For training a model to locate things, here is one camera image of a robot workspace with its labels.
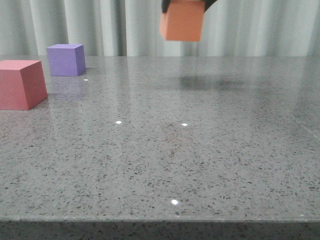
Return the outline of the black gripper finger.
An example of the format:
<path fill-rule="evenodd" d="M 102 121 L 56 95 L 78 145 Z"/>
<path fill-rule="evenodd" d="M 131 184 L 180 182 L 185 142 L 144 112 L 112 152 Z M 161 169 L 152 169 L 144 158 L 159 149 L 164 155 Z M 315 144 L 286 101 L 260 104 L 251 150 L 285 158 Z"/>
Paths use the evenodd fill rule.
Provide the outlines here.
<path fill-rule="evenodd" d="M 171 3 L 171 0 L 162 0 L 161 1 L 162 13 L 166 13 L 168 11 L 170 3 Z"/>
<path fill-rule="evenodd" d="M 204 2 L 204 12 L 206 12 L 217 0 L 203 0 Z"/>

